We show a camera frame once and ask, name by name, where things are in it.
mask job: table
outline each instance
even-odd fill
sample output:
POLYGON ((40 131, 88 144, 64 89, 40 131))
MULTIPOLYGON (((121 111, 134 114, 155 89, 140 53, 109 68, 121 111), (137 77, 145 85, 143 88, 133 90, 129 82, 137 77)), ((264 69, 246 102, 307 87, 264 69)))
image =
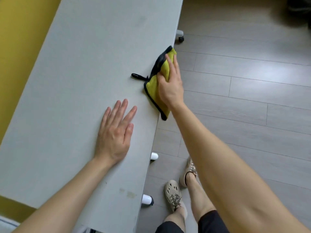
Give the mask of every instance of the table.
POLYGON ((135 232, 158 111, 143 82, 174 43, 183 0, 62 0, 0 147, 0 195, 38 208, 89 161, 103 112, 137 105, 128 155, 79 224, 135 232))

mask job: chair wheel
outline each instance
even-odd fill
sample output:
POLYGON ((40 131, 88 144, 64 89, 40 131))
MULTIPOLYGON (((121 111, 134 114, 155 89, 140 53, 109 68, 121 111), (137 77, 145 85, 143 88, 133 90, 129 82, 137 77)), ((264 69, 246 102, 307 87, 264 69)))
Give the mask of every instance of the chair wheel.
POLYGON ((179 41, 180 43, 182 43, 184 40, 185 40, 185 39, 184 39, 184 36, 178 38, 178 41, 179 41))

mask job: finger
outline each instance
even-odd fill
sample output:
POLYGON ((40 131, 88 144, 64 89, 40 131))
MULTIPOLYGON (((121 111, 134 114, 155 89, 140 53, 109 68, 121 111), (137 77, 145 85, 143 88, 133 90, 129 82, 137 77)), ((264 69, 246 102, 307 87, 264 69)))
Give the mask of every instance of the finger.
POLYGON ((175 66, 173 65, 171 59, 169 58, 169 55, 165 54, 165 58, 166 58, 167 62, 169 63, 169 71, 172 72, 172 73, 176 73, 175 66))
POLYGON ((177 76, 180 78, 180 70, 179 70, 179 65, 178 65, 178 62, 177 62, 177 55, 174 55, 173 64, 174 64, 177 76))
POLYGON ((127 105, 128 105, 128 100, 124 99, 123 102, 122 102, 121 107, 119 108, 119 110, 117 111, 117 113, 115 115, 114 120, 112 121, 112 125, 114 125, 116 127, 119 126, 119 123, 123 119, 123 116, 124 116, 125 110, 127 108, 127 105))
POLYGON ((159 84, 166 83, 165 77, 163 76, 163 74, 161 74, 161 72, 158 72, 156 77, 158 79, 159 84))
POLYGON ((108 107, 103 115, 103 119, 101 120, 101 123, 100 123, 100 128, 99 128, 99 133, 102 133, 104 128, 105 128, 105 125, 106 125, 106 122, 107 122, 107 119, 109 117, 109 114, 111 112, 111 108, 108 107))
POLYGON ((128 147, 131 144, 131 137, 133 134, 134 124, 130 123, 124 133, 124 141, 123 144, 127 145, 128 147))
POLYGON ((112 109, 110 115, 109 115, 109 118, 107 120, 107 123, 106 123, 106 126, 109 126, 111 125, 112 121, 114 120, 115 118, 115 115, 117 113, 117 111, 119 110, 120 108, 120 105, 121 105, 121 101, 117 101, 114 108, 112 109))
POLYGON ((132 121, 132 119, 134 118, 135 114, 137 111, 137 106, 134 106, 130 112, 124 117, 124 119, 121 121, 119 127, 122 128, 124 131, 127 128, 127 126, 129 125, 129 123, 132 121))

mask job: hand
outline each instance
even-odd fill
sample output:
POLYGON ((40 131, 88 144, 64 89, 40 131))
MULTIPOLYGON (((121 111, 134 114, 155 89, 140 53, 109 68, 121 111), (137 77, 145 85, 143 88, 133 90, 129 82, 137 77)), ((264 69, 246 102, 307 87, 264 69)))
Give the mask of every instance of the hand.
POLYGON ((136 114, 137 106, 123 118, 128 100, 117 101, 111 111, 108 107, 103 115, 98 132, 94 158, 110 166, 123 160, 130 148, 134 124, 131 120, 136 114))
POLYGON ((166 82, 164 76, 160 72, 157 74, 159 95, 167 107, 173 110, 175 106, 184 103, 184 88, 176 55, 174 55, 174 64, 167 54, 165 57, 169 63, 169 81, 166 82))

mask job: beige shoe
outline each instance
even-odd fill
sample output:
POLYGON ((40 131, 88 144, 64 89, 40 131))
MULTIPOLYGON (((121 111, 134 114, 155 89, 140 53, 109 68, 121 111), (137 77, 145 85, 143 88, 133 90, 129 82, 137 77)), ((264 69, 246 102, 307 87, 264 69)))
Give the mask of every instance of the beige shoe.
POLYGON ((188 158, 188 161, 187 161, 187 165, 186 165, 186 169, 185 171, 182 173, 182 175, 180 176, 180 184, 183 186, 183 187, 186 187, 187 188, 187 185, 186 185, 186 174, 188 172, 192 172, 194 174, 194 176, 196 177, 197 176, 197 172, 196 172, 196 168, 192 162, 192 159, 189 157, 188 158))
POLYGON ((183 207, 185 211, 185 219, 187 218, 187 209, 181 198, 181 191, 179 185, 176 181, 170 180, 166 183, 164 187, 164 194, 166 196, 167 201, 169 202, 173 212, 176 211, 177 208, 183 207))

